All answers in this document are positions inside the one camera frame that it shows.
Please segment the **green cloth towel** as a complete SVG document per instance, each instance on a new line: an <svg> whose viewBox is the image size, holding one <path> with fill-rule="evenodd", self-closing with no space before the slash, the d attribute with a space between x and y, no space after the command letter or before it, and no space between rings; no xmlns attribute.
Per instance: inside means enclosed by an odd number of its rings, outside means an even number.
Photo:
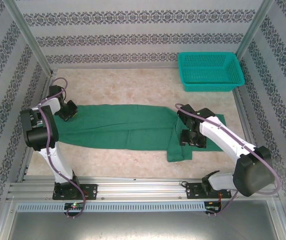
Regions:
<svg viewBox="0 0 286 240"><path fill-rule="evenodd" d="M213 141L206 148L180 145L186 126L165 106L119 104L79 105L64 121L54 117L59 141L65 144L112 150L165 151L170 163L191 160L193 151L220 152Z"/></svg>

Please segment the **teal plastic mesh basket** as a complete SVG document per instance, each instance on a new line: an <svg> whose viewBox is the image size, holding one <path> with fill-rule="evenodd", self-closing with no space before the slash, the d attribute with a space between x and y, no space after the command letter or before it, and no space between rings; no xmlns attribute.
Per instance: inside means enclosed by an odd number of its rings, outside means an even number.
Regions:
<svg viewBox="0 0 286 240"><path fill-rule="evenodd" d="M245 83L232 52L181 52L178 69L186 92L228 92Z"/></svg>

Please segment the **aluminium profile beam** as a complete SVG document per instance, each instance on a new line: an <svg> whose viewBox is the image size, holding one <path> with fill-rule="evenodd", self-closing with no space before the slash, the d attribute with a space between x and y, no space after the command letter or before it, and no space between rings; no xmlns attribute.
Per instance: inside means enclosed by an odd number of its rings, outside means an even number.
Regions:
<svg viewBox="0 0 286 240"><path fill-rule="evenodd" d="M82 184L97 184L98 202L178 202L188 200L181 182L198 183L199 179L85 177ZM10 184L6 200L16 202L52 201L54 179L50 176L27 175L22 182Z"/></svg>

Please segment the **grey metal panel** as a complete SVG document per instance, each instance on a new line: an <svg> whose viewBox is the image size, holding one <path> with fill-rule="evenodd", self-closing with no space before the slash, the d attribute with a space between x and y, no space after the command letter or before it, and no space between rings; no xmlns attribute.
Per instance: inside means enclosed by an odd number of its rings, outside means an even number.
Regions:
<svg viewBox="0 0 286 240"><path fill-rule="evenodd" d="M223 213L200 211L26 212L12 204L0 240L286 240L286 218L273 200L235 201Z"/></svg>

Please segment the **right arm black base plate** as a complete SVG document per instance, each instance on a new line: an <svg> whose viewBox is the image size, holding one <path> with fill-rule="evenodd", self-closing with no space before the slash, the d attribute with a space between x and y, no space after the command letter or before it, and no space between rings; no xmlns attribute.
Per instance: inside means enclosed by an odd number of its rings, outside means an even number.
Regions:
<svg viewBox="0 0 286 240"><path fill-rule="evenodd" d="M225 189L206 192L202 187L202 183L199 182L187 182L185 190L188 199L230 199L232 197L231 192Z"/></svg>

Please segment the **aluminium table side rail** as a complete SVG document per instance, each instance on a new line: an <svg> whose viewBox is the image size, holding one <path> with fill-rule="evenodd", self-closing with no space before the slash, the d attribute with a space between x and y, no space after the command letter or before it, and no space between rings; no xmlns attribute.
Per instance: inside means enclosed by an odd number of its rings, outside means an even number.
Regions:
<svg viewBox="0 0 286 240"><path fill-rule="evenodd" d="M233 93L233 96L234 96L234 100L235 100L236 108L237 108L237 111L238 111L238 115L239 115L242 131L243 131L243 134L244 134L244 139L248 143L256 146L256 143L255 143L253 134L251 132L250 125L249 125L249 122L248 122L248 119L247 119L247 116L246 116L246 112L245 112L245 109L243 107L240 95L239 95L237 89L234 89L232 91L232 93ZM263 180L263 178L264 178L264 171L261 171L258 168L255 168L253 166L252 172L250 173L250 177L251 177L252 180L254 180L254 179L256 179L257 181L258 180Z"/></svg>
<svg viewBox="0 0 286 240"><path fill-rule="evenodd" d="M51 72L51 74L46 78L46 82L44 83L42 88L42 94L33 101L33 103L30 105L30 108L36 107L41 102L41 100L43 100L46 97L46 95L48 94L49 85L51 84L52 80L56 77L57 71L58 71L57 69L54 69ZM23 181L25 175L28 172L33 153L34 150L31 147L25 148L25 152L23 155L24 158L22 159L16 182L21 183Z"/></svg>

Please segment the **aluminium table end rail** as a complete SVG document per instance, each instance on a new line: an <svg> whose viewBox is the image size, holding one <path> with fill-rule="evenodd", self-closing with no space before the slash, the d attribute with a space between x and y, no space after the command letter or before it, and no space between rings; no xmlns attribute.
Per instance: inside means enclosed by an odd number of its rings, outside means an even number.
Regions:
<svg viewBox="0 0 286 240"><path fill-rule="evenodd" d="M55 71L65 69L178 69L178 63L133 63L133 64L108 64L108 65L68 65L68 66L56 66Z"/></svg>

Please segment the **aluminium frame post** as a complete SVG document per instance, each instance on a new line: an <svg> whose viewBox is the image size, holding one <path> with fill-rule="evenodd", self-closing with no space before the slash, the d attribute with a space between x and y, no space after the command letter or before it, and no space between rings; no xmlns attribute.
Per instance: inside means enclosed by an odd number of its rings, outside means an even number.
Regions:
<svg viewBox="0 0 286 240"><path fill-rule="evenodd" d="M237 51L236 57L239 61L241 61L243 55L245 54L250 42L252 41L253 37L255 36L259 26L261 25L262 21L264 20L265 16L267 15L268 11L270 10L274 0L262 0L253 20L247 29Z"/></svg>
<svg viewBox="0 0 286 240"><path fill-rule="evenodd" d="M20 29L22 35L24 36L27 44L30 46L31 50L33 51L35 57L37 58L38 62L40 63L42 69L46 73L47 76L52 75L52 69L41 49L39 46L36 37L32 33L28 23L26 22L23 14L21 13L19 7L16 4L15 0L3 0L6 8L8 9L9 13L11 14L13 20L15 21L16 25Z"/></svg>

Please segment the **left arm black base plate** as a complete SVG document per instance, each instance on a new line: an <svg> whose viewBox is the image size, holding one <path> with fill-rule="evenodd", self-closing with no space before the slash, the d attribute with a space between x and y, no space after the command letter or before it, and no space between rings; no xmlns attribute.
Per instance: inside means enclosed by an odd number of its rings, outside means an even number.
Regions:
<svg viewBox="0 0 286 240"><path fill-rule="evenodd" d="M97 184L80 184L86 200L95 200L97 197ZM55 184L53 191L53 200L82 200L81 192L69 182L64 184Z"/></svg>

